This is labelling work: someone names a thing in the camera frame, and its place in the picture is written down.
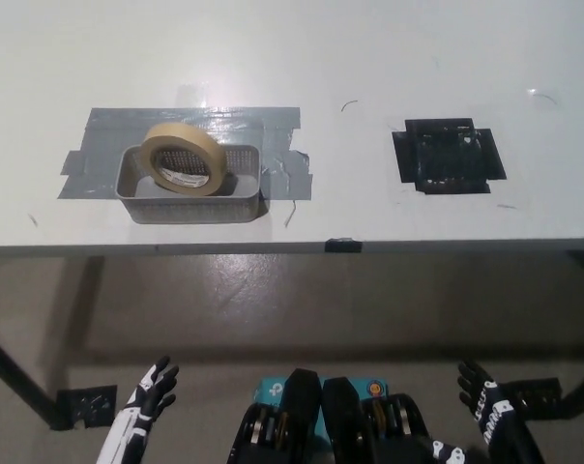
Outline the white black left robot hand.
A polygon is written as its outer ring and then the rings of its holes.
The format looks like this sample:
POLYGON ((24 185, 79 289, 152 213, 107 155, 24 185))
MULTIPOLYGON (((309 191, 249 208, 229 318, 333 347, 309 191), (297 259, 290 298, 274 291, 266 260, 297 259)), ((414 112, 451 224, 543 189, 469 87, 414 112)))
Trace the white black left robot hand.
POLYGON ((169 356, 162 357, 136 385, 107 433, 97 464, 142 462, 154 423, 176 400, 172 391, 177 385, 179 366, 169 367, 169 363, 169 356))

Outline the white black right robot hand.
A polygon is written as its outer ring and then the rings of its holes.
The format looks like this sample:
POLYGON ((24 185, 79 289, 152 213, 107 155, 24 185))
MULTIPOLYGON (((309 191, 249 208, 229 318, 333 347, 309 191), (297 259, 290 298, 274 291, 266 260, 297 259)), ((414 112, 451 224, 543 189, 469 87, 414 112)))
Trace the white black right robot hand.
POLYGON ((540 404, 547 379, 499 383, 479 364, 458 365, 459 399, 470 411, 492 463, 542 463, 544 458, 526 425, 540 404))

